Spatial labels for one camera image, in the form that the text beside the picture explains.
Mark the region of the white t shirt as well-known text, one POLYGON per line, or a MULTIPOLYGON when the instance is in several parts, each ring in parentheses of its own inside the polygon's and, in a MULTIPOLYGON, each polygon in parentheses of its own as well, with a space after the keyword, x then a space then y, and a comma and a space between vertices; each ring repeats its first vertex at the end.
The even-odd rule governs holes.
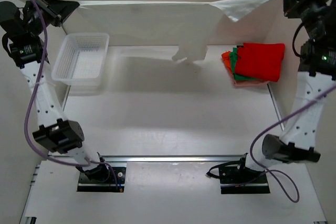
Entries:
POLYGON ((197 61, 209 45, 263 40, 276 9, 276 0, 81 1, 65 30, 107 33, 112 46, 177 46, 174 61, 197 61))

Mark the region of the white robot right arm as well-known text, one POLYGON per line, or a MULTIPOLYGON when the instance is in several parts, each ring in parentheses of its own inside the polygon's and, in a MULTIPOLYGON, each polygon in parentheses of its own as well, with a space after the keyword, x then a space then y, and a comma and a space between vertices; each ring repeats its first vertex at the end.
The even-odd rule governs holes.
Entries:
POLYGON ((316 163, 316 131, 327 94, 335 88, 335 0, 283 0, 284 16, 300 19, 295 31, 305 28, 309 39, 295 52, 300 63, 292 113, 280 135, 262 133, 257 152, 246 155, 235 169, 236 178, 248 182, 254 171, 285 163, 316 163))

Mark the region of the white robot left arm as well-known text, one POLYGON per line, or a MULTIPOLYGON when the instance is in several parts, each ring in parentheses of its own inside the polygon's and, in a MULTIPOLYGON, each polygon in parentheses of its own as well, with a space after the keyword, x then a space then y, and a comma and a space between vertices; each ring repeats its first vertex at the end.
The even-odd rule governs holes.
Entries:
POLYGON ((38 154, 38 145, 49 152, 67 154, 82 172, 91 170, 98 181, 109 177, 109 166, 99 155, 91 155, 84 145, 80 124, 69 120, 57 98, 51 66, 47 57, 47 39, 40 34, 47 26, 60 27, 79 6, 62 0, 27 0, 23 8, 9 1, 1 2, 2 45, 21 71, 31 91, 24 122, 28 145, 38 154))

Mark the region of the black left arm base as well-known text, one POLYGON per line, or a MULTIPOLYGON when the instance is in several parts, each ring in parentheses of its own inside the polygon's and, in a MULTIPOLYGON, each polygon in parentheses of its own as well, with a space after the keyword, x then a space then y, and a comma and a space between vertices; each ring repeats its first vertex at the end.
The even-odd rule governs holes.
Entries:
POLYGON ((77 192, 123 193, 127 174, 126 164, 98 164, 92 170, 77 167, 79 178, 77 192))

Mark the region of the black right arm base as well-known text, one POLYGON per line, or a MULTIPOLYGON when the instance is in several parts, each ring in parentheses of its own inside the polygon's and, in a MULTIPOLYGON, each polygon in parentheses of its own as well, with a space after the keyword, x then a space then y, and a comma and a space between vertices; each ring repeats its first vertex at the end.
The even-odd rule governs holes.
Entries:
POLYGON ((215 165, 206 173, 207 177, 219 180, 222 195, 270 193, 266 174, 247 168, 246 157, 244 154, 237 161, 215 165))

